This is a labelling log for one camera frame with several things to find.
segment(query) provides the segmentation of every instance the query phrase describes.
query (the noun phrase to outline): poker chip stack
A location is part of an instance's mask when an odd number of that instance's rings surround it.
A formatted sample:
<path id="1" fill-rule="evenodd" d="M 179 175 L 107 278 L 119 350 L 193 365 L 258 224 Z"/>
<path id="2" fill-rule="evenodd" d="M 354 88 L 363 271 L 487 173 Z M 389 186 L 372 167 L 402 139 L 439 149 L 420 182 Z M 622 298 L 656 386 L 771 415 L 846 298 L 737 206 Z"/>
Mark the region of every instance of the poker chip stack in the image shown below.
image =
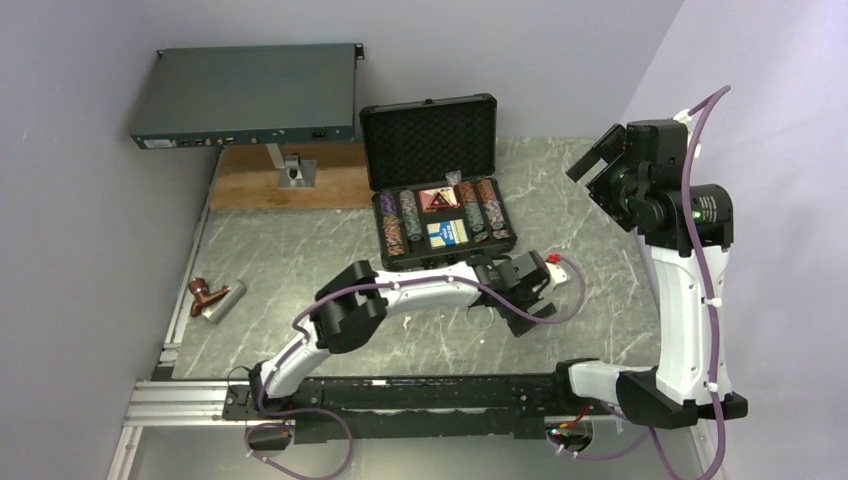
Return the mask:
<path id="1" fill-rule="evenodd" d="M 403 212 L 403 224 L 406 226 L 406 235 L 409 237 L 409 241 L 420 242 L 423 240 L 424 230 L 421 228 L 418 207 L 415 205 L 415 194 L 412 193 L 412 190 L 400 192 L 400 210 Z"/>
<path id="2" fill-rule="evenodd" d="M 486 224 L 483 221 L 483 212 L 480 211 L 480 204 L 477 203 L 477 195 L 474 194 L 474 185 L 471 182 L 462 182 L 459 184 L 459 198 L 462 199 L 462 204 L 465 205 L 465 216 L 468 218 L 468 225 L 474 233 L 483 231 Z"/>
<path id="3" fill-rule="evenodd" d="M 403 255 L 403 234 L 400 230 L 400 220 L 397 218 L 394 195 L 390 192 L 380 195 L 380 210 L 383 212 L 383 235 L 389 255 Z"/>
<path id="4" fill-rule="evenodd" d="M 486 217 L 489 218 L 489 225 L 492 226 L 492 230 L 504 228 L 501 203 L 498 201 L 497 195 L 495 195 L 495 187 L 492 185 L 492 181 L 489 179 L 481 180 L 479 186 L 480 196 L 483 198 L 483 211 L 486 212 Z"/>

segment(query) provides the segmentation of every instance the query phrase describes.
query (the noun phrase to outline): wooden board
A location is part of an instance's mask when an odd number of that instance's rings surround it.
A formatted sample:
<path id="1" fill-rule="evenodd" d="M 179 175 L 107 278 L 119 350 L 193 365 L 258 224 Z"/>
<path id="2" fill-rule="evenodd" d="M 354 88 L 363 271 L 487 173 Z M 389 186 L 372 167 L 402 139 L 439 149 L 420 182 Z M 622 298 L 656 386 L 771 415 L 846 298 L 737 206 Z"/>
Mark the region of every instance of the wooden board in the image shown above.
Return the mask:
<path id="1" fill-rule="evenodd" d="M 279 208 L 369 208 L 365 149 L 361 143 L 286 145 L 286 154 L 318 161 L 315 187 L 279 188 L 264 145 L 228 147 L 224 153 L 210 208 L 213 210 Z"/>

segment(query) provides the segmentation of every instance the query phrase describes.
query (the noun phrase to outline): white wall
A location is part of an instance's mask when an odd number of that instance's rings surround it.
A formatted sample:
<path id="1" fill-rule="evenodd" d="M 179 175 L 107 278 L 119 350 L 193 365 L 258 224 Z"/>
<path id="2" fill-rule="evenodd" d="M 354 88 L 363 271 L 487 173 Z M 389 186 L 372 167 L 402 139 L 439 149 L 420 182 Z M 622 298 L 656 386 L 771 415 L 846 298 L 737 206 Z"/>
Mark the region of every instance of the white wall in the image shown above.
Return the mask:
<path id="1" fill-rule="evenodd" d="M 597 135 L 682 0 L 145 0 L 169 47 L 363 42 L 357 104 L 489 92 L 501 135 Z"/>
<path id="2" fill-rule="evenodd" d="M 133 0 L 3 2 L 2 479 L 104 478 L 155 365 L 214 159 L 129 141 L 161 45 Z"/>
<path id="3" fill-rule="evenodd" d="M 728 424 L 729 478 L 848 475 L 846 19 L 839 0 L 690 0 L 623 116 L 733 86 L 694 170 L 735 205 L 725 341 L 750 416 Z"/>

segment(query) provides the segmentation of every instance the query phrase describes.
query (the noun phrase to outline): gray marble surface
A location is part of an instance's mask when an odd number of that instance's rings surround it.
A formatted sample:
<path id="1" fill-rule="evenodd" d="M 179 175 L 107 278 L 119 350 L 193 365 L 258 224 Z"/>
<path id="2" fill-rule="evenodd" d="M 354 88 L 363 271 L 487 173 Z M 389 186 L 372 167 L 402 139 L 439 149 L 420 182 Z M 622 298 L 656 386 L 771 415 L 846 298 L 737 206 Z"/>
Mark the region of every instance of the gray marble surface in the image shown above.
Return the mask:
<path id="1" fill-rule="evenodd" d="M 434 308 L 385 320 L 363 348 L 331 357 L 314 374 L 547 373 L 558 361 L 599 357 L 654 365 L 659 314 L 634 237 L 623 232 L 566 176 L 591 139 L 502 138 L 497 172 L 518 232 L 513 254 L 561 252 L 587 278 L 586 303 L 567 324 L 514 338 L 485 308 Z M 218 325 L 190 319 L 175 378 L 223 378 L 237 365 L 275 355 L 292 318 L 341 269 L 367 259 L 380 268 L 371 210 L 219 211 L 203 233 L 195 275 L 213 287 L 241 279 L 248 292 Z M 553 298 L 566 310 L 573 281 Z"/>

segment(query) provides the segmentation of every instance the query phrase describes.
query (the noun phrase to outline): black case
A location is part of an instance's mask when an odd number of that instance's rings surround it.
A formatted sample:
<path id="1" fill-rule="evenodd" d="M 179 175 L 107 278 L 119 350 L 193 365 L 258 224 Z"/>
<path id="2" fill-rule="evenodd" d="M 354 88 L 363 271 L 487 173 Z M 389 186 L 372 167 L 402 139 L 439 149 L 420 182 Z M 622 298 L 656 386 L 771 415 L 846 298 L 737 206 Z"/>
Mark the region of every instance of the black case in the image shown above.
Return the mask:
<path id="1" fill-rule="evenodd" d="M 371 203 L 377 221 L 384 268 L 393 271 L 435 268 L 465 260 L 474 254 L 503 254 L 515 247 L 515 230 L 494 178 L 489 180 L 501 204 L 504 229 L 510 234 L 507 238 L 494 238 L 489 220 L 483 215 L 489 238 L 475 243 L 463 207 L 424 213 L 418 196 L 419 190 L 448 185 L 445 174 L 460 171 L 462 181 L 472 181 L 480 198 L 477 182 L 495 172 L 497 105 L 495 97 L 478 94 L 397 105 L 374 105 L 360 111 L 359 119 L 368 158 L 368 182 L 375 192 Z M 410 242 L 401 218 L 404 253 L 389 256 L 382 228 L 380 195 L 386 191 L 392 192 L 395 206 L 400 211 L 398 195 L 403 190 L 415 192 L 424 240 Z M 427 239 L 427 224 L 460 218 L 468 232 L 469 242 L 432 248 Z"/>

